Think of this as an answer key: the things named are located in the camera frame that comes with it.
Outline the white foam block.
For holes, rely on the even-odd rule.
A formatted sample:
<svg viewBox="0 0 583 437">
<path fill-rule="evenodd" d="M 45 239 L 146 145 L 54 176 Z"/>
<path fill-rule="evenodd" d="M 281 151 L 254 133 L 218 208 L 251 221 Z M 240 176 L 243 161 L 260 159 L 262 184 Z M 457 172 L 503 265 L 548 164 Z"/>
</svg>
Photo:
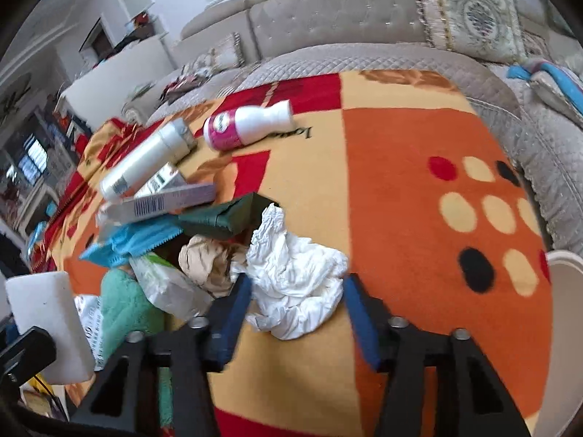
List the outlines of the white foam block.
<svg viewBox="0 0 583 437">
<path fill-rule="evenodd" d="M 39 373 L 51 385 L 86 382 L 94 374 L 93 357 L 74 303 L 69 276 L 53 271 L 15 276 L 6 292 L 20 334 L 38 327 L 52 346 L 39 351 Z"/>
</svg>

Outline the blue snack bag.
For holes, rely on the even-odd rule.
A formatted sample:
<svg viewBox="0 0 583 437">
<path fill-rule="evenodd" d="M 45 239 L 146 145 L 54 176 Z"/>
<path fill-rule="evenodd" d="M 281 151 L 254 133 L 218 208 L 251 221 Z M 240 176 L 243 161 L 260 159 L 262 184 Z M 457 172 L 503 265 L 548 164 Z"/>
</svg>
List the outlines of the blue snack bag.
<svg viewBox="0 0 583 437">
<path fill-rule="evenodd" d="M 133 257 L 145 253 L 173 240 L 184 232 L 175 215 L 123 225 L 103 242 L 96 242 L 85 249 L 79 259 L 105 268 L 128 264 Z"/>
</svg>

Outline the beige paper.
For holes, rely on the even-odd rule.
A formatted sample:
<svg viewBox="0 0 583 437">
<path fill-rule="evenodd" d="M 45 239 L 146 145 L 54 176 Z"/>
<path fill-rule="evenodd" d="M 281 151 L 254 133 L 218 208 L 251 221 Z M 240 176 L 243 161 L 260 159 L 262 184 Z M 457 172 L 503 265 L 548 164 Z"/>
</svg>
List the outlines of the beige paper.
<svg viewBox="0 0 583 437">
<path fill-rule="evenodd" d="M 194 235 L 178 256 L 180 269 L 215 298 L 227 296 L 237 277 L 232 263 L 246 263 L 247 247 Z"/>
</svg>

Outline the white tissue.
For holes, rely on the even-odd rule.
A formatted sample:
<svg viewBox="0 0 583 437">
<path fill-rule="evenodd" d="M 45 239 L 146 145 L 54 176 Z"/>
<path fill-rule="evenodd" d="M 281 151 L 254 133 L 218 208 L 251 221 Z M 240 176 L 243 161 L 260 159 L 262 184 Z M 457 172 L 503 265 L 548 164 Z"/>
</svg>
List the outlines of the white tissue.
<svg viewBox="0 0 583 437">
<path fill-rule="evenodd" d="M 344 253 L 290 232 L 285 212 L 272 203 L 263 210 L 246 254 L 232 259 L 230 276 L 244 273 L 251 279 L 250 326 L 293 340 L 332 317 L 348 266 Z"/>
</svg>

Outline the round white trash bin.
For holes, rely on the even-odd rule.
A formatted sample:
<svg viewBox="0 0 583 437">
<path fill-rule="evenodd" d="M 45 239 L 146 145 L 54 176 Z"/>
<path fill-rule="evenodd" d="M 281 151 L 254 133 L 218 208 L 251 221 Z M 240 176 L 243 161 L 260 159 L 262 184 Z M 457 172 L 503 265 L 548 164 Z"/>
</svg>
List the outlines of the round white trash bin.
<svg viewBox="0 0 583 437">
<path fill-rule="evenodd" d="M 534 436 L 559 436 L 582 406 L 582 259 L 547 254 L 551 274 L 551 361 Z"/>
</svg>

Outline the printed paper leaflet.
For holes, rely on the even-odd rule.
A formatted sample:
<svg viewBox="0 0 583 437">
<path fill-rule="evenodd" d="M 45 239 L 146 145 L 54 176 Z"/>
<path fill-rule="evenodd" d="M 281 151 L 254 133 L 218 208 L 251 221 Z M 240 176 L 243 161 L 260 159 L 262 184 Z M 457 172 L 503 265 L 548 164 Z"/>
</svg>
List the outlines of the printed paper leaflet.
<svg viewBox="0 0 583 437">
<path fill-rule="evenodd" d="M 95 360 L 94 370 L 101 371 L 105 364 L 101 297 L 95 295 L 77 295 L 74 298 L 74 302 Z"/>
</svg>

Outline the teal green towel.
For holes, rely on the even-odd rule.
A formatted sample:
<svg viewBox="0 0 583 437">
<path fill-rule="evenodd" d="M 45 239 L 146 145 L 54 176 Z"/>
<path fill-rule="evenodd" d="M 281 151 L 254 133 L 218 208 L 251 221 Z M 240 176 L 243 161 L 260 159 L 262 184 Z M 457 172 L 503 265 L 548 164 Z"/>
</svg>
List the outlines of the teal green towel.
<svg viewBox="0 0 583 437">
<path fill-rule="evenodd" d="M 148 301 L 137 280 L 123 269 L 113 268 L 104 275 L 101 312 L 104 362 L 130 332 L 153 335 L 165 330 L 165 313 Z"/>
</svg>

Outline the clear plastic bag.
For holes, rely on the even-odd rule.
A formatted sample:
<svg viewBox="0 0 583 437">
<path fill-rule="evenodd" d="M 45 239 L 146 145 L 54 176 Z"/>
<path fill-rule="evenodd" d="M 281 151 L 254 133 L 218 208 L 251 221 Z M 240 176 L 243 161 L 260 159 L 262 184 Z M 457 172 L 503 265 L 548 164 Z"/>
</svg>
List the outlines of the clear plastic bag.
<svg viewBox="0 0 583 437">
<path fill-rule="evenodd" d="M 156 308 L 183 322 L 208 313 L 214 297 L 166 259 L 146 253 L 131 257 L 129 265 L 146 299 Z"/>
</svg>

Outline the long white toothpaste box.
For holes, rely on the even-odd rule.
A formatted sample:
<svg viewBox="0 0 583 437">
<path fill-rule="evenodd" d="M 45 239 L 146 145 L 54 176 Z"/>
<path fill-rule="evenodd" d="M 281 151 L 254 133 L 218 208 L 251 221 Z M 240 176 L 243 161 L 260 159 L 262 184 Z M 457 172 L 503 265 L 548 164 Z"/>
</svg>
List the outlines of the long white toothpaste box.
<svg viewBox="0 0 583 437">
<path fill-rule="evenodd" d="M 106 203 L 96 215 L 97 225 L 125 225 L 214 201 L 216 187 L 212 182 L 188 184 L 149 195 L 128 197 Z"/>
</svg>

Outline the dark green paper packet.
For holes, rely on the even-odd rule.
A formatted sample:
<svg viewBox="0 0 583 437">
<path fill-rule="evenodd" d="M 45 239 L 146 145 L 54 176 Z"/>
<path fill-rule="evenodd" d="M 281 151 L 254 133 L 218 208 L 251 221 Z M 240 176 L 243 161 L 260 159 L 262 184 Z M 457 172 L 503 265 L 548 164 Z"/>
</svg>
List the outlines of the dark green paper packet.
<svg viewBox="0 0 583 437">
<path fill-rule="evenodd" d="M 279 205 L 275 200 L 251 192 L 225 203 L 185 210 L 178 215 L 178 222 L 187 235 L 230 240 L 257 229 L 263 211 L 271 204 Z"/>
</svg>

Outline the orange red patterned blanket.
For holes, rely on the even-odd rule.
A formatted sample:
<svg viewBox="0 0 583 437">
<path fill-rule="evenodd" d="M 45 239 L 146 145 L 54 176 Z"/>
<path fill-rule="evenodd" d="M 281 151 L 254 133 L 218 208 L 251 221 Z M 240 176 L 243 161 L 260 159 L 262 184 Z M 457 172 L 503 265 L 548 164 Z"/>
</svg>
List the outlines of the orange red patterned blanket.
<svg viewBox="0 0 583 437">
<path fill-rule="evenodd" d="M 258 192 L 296 235 L 340 249 L 369 293 L 424 330 L 469 330 L 528 423 L 543 402 L 551 286 L 526 192 L 482 118 L 429 71 L 354 71 L 263 85 L 181 112 L 288 100 L 297 132 L 229 154 L 206 145 L 180 164 L 228 201 Z M 386 377 L 365 363 L 339 308 L 281 341 L 244 327 L 211 377 L 225 436 L 369 436 Z"/>
</svg>

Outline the white thermos bottle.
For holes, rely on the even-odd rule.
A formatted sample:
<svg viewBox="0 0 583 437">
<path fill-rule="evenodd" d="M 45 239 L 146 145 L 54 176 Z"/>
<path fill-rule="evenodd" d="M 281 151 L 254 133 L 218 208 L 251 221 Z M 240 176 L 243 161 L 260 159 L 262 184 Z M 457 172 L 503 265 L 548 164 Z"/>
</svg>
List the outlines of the white thermos bottle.
<svg viewBox="0 0 583 437">
<path fill-rule="evenodd" d="M 197 147 L 182 118 L 169 121 L 127 154 L 100 182 L 103 199 L 116 202 L 136 192 L 161 168 L 176 165 Z"/>
</svg>

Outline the pink white yogurt bottle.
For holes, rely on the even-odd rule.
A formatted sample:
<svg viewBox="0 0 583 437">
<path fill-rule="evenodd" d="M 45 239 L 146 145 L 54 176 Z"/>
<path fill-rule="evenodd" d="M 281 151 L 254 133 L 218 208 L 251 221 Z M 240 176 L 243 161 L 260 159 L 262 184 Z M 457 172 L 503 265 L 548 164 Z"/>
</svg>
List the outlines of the pink white yogurt bottle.
<svg viewBox="0 0 583 437">
<path fill-rule="evenodd" d="M 243 106 L 213 114 L 204 122 L 204 140 L 212 150 L 231 151 L 253 144 L 272 133 L 296 129 L 289 100 L 271 107 Z"/>
</svg>

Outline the colourful striped cloth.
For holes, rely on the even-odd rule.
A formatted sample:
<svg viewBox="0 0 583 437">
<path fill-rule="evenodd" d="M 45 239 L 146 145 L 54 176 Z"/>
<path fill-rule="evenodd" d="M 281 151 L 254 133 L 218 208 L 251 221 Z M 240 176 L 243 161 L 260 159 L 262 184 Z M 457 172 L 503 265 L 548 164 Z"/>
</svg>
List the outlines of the colourful striped cloth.
<svg viewBox="0 0 583 437">
<path fill-rule="evenodd" d="M 526 81 L 549 107 L 582 127 L 582 81 L 566 68 L 540 57 L 512 65 L 507 78 Z"/>
</svg>

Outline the small sofa cushion left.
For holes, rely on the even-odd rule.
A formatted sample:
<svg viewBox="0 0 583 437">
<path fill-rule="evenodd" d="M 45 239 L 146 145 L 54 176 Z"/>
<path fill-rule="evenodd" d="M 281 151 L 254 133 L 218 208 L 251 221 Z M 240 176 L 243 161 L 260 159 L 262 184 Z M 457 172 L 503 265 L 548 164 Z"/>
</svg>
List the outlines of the small sofa cushion left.
<svg viewBox="0 0 583 437">
<path fill-rule="evenodd" d="M 173 104 L 191 90 L 200 88 L 211 78 L 223 71 L 239 68 L 245 63 L 239 33 L 231 33 L 185 63 L 179 74 L 172 79 L 160 95 L 161 103 Z"/>
</svg>

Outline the ornate embroidered cushion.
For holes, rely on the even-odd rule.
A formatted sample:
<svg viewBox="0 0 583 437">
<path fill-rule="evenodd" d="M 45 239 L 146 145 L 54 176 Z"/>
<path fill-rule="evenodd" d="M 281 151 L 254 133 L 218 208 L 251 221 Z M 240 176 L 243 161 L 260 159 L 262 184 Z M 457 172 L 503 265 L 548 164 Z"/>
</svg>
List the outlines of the ornate embroidered cushion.
<svg viewBox="0 0 583 437">
<path fill-rule="evenodd" d="M 515 0 L 416 0 L 426 42 L 486 62 L 527 58 Z"/>
</svg>

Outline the beige tufted sofa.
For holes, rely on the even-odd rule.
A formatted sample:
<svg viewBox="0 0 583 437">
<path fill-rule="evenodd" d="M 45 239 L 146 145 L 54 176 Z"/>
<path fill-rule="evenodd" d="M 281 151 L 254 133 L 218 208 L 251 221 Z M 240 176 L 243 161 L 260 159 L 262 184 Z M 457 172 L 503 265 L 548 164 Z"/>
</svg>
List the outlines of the beige tufted sofa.
<svg viewBox="0 0 583 437">
<path fill-rule="evenodd" d="M 239 33 L 245 63 L 218 73 L 173 104 L 159 98 L 168 77 L 150 78 L 122 114 L 147 123 L 186 107 L 266 83 L 345 70 L 418 69 L 439 73 L 468 98 L 530 182 L 554 249 L 582 251 L 582 128 L 547 106 L 507 70 L 540 57 L 572 71 L 547 48 L 547 34 L 516 3 L 527 58 L 486 62 L 426 42 L 416 0 L 228 0 L 183 27 L 170 51 L 177 69 L 225 36 Z"/>
</svg>

